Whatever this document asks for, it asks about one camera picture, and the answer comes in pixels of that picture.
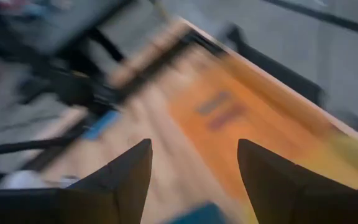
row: gray floor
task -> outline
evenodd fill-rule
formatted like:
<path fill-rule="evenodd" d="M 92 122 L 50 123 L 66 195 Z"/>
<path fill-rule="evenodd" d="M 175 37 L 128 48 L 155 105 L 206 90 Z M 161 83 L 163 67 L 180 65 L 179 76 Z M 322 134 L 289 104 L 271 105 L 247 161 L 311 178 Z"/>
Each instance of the gray floor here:
<path fill-rule="evenodd" d="M 296 2 L 358 21 L 358 1 Z M 228 22 L 236 23 L 251 46 L 321 85 L 328 95 L 329 111 L 347 110 L 358 115 L 358 34 L 260 0 L 163 0 L 162 3 L 171 15 L 182 16 L 213 35 Z M 163 24 L 152 5 L 140 0 L 111 19 L 102 30 L 125 54 L 132 55 Z M 105 71 L 116 66 L 97 45 L 93 49 L 95 60 Z M 9 107 L 14 96 L 7 90 L 21 76 L 15 71 L 24 68 L 0 62 L 0 69 L 0 129 L 8 124 L 27 125 L 0 132 L 0 143 L 30 139 L 48 122 L 56 120 L 65 106 L 49 95 L 31 106 Z M 46 121 L 28 122 L 39 117 Z M 13 170 L 18 161 L 20 154 L 0 156 L 0 170 Z"/>

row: black bar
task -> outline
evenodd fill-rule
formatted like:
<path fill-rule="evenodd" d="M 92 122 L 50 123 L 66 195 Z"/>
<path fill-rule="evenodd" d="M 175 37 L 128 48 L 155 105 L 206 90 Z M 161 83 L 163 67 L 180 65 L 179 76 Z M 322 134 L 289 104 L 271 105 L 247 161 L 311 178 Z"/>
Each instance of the black bar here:
<path fill-rule="evenodd" d="M 289 9 L 294 12 L 298 12 L 300 14 L 313 17 L 320 21 L 324 21 L 345 29 L 352 30 L 354 32 L 358 32 L 358 22 L 350 21 L 349 19 L 344 19 L 338 16 L 334 16 L 332 14 L 327 14 L 324 12 L 319 12 L 313 9 L 308 9 L 307 7 L 301 6 L 299 4 L 294 4 L 282 0 L 263 0 L 265 2 L 272 3 L 276 6 L 283 7 L 285 9 Z"/>
<path fill-rule="evenodd" d="M 27 141 L 19 143 L 9 143 L 0 145 L 0 154 L 19 152 L 29 149 L 46 149 L 54 146 L 61 146 L 71 142 L 73 138 L 59 137 L 55 139 Z"/>
<path fill-rule="evenodd" d="M 71 144 L 76 138 L 78 138 L 85 132 L 86 130 L 85 124 L 87 119 L 88 118 L 82 119 L 63 135 L 63 136 L 69 136 L 70 141 L 66 141 L 64 142 L 64 144 L 55 147 L 50 147 L 42 151 L 37 157 L 27 161 L 23 166 L 19 168 L 19 170 L 34 170 L 38 172 L 42 171 L 57 156 L 63 153 L 69 144 Z"/>
<path fill-rule="evenodd" d="M 125 59 L 124 55 L 118 50 L 106 36 L 104 36 L 98 29 L 93 29 L 89 34 L 91 39 L 102 45 L 104 49 L 110 54 L 110 56 L 116 61 L 121 62 Z"/>
<path fill-rule="evenodd" d="M 138 72 L 126 86 L 118 89 L 117 102 L 122 103 L 129 95 L 137 91 L 142 84 L 154 77 L 154 75 L 159 74 L 157 72 L 158 70 L 160 70 L 164 65 L 170 63 L 174 58 L 176 58 L 176 56 L 180 55 L 180 53 L 183 52 L 190 44 L 198 44 L 215 56 L 226 53 L 222 47 L 208 40 L 197 31 L 191 29 L 184 36 L 182 36 L 182 38 L 180 38 L 171 49 L 164 52 L 158 59 L 143 69 L 143 71 Z"/>
<path fill-rule="evenodd" d="M 64 53 L 65 51 L 75 48 L 78 43 L 80 43 L 82 40 L 84 40 L 85 37 L 88 37 L 88 32 L 93 29 L 96 26 L 99 26 L 103 23 L 105 23 L 107 20 L 111 19 L 112 16 L 115 16 L 118 12 L 122 11 L 127 6 L 130 6 L 131 4 L 138 2 L 136 0 L 121 0 L 119 1 L 119 4 L 112 9 L 111 11 L 107 13 L 99 14 L 98 19 L 96 22 L 94 22 L 92 25 L 88 27 L 87 29 L 84 29 L 80 34 L 76 35 L 75 37 L 72 37 L 70 40 L 67 40 L 67 42 L 63 45 L 62 48 L 58 49 L 57 52 L 54 52 L 53 55 L 60 55 Z"/>

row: wooden edge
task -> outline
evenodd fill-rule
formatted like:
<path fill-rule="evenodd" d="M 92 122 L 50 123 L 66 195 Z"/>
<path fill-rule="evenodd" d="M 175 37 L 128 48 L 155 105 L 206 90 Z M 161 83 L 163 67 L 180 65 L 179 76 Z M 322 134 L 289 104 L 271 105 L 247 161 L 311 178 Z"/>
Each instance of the wooden edge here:
<path fill-rule="evenodd" d="M 333 115 L 329 114 L 327 111 L 321 109 L 320 107 L 318 107 L 317 105 L 312 103 L 310 100 L 306 99 L 305 97 L 303 97 L 302 95 L 297 93 L 295 90 L 292 90 L 290 87 L 286 86 L 286 84 L 280 82 L 279 80 L 277 80 L 276 78 L 274 78 L 273 76 L 271 76 L 270 74 L 265 72 L 265 70 L 261 69 L 260 67 L 258 67 L 254 63 L 250 62 L 243 56 L 239 55 L 237 52 L 233 51 L 229 47 L 218 42 L 215 38 L 211 37 L 208 33 L 201 30 L 200 28 L 196 27 L 194 24 L 190 23 L 189 21 L 187 21 L 183 18 L 180 18 L 180 21 L 186 23 L 189 27 L 196 30 L 197 32 L 199 32 L 200 34 L 205 36 L 207 39 L 209 39 L 210 41 L 214 42 L 215 44 L 218 44 L 230 55 L 232 55 L 236 59 L 238 59 L 241 62 L 243 62 L 244 64 L 246 64 L 251 70 L 253 70 L 255 73 L 260 75 L 265 82 L 273 84 L 273 86 L 275 86 L 276 89 L 286 93 L 286 95 L 290 98 L 290 99 L 288 99 L 288 98 L 277 99 L 277 100 L 275 100 L 275 101 L 277 101 L 277 103 L 279 103 L 279 101 L 281 101 L 281 104 L 282 104 L 282 101 L 285 101 L 285 100 L 296 101 L 305 109 L 309 109 L 311 111 L 311 114 L 316 114 L 315 117 L 324 118 L 327 122 L 331 123 L 331 125 L 333 125 L 335 128 L 337 128 L 344 134 L 351 136 L 354 139 L 358 140 L 358 132 L 357 131 L 355 131 L 354 129 L 352 129 L 351 127 L 349 127 L 342 121 L 338 120 Z M 290 110 L 288 112 L 290 112 L 291 114 L 299 113 L 297 108 L 289 108 L 289 109 Z"/>
<path fill-rule="evenodd" d="M 38 133 L 34 139 L 47 139 L 57 137 L 70 129 L 73 125 L 79 122 L 88 114 L 88 111 L 84 107 L 73 106 L 63 111 L 60 115 L 60 121 L 58 123 L 52 123 L 48 125 L 41 133 Z"/>
<path fill-rule="evenodd" d="M 267 100 L 296 118 L 313 133 L 320 135 L 330 130 L 332 124 L 320 111 L 314 109 L 316 105 L 261 68 L 234 55 L 223 58 L 223 62 L 228 70 L 233 70 L 231 75 L 237 81 L 261 93 Z"/>
<path fill-rule="evenodd" d="M 136 75 L 170 49 L 186 31 L 190 29 L 184 19 L 176 19 L 164 27 L 162 32 L 155 34 L 140 52 L 122 63 L 109 82 L 114 87 L 122 87 Z"/>

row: blue tape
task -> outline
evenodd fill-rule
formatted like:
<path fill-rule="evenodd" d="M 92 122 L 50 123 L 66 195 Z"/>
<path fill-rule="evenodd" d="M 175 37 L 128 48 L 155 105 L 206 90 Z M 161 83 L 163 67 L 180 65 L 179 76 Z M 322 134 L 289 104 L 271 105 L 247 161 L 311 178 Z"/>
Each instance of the blue tape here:
<path fill-rule="evenodd" d="M 201 207 L 195 208 L 187 214 L 181 215 L 166 224 L 225 224 L 223 212 L 214 203 L 207 203 Z"/>
<path fill-rule="evenodd" d="M 109 111 L 103 117 L 97 121 L 84 135 L 82 138 L 88 140 L 96 140 L 99 135 L 108 127 L 113 124 L 119 117 L 117 111 Z"/>

